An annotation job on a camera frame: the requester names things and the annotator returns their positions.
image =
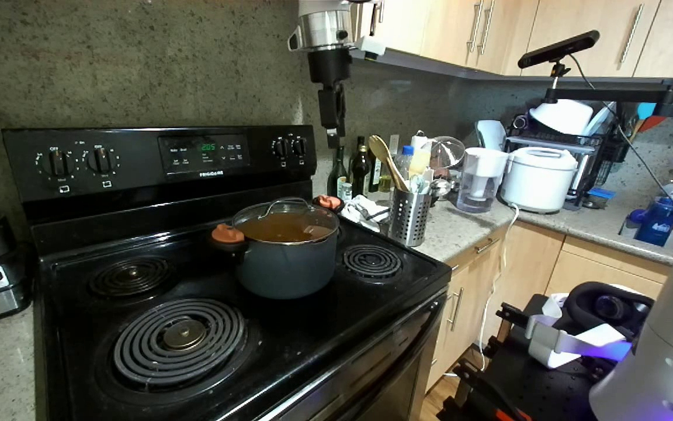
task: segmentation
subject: cooking pot with food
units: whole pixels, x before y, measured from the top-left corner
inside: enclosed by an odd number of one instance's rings
[[[298,198],[248,207],[212,229],[212,244],[235,251],[241,286],[268,299],[296,299],[324,289],[335,269],[335,215]]]

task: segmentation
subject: backsplash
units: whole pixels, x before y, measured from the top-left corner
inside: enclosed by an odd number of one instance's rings
[[[293,0],[0,2],[0,130],[313,124],[316,193],[323,193],[328,151],[305,56],[285,48],[293,23]],[[342,83],[347,140],[358,134],[408,138],[416,130],[465,137],[478,118],[519,112],[546,89],[366,61],[355,61],[349,72]],[[649,167],[673,157],[673,123],[636,148]],[[611,180],[649,189],[633,182],[636,174],[640,164],[628,157]],[[9,185],[0,148],[6,210],[17,208]]]

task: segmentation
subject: pot lid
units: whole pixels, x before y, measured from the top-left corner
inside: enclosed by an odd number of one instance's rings
[[[511,154],[513,164],[553,168],[553,172],[575,172],[577,162],[568,151],[553,148],[521,148]]]

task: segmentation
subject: oven door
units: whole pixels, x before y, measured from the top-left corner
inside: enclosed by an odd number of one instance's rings
[[[442,304],[413,306],[258,420],[417,420]]]

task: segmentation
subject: rice cooker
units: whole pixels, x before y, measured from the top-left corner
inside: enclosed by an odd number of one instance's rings
[[[568,151],[519,148],[510,154],[499,200],[528,213],[562,208],[577,162]]]

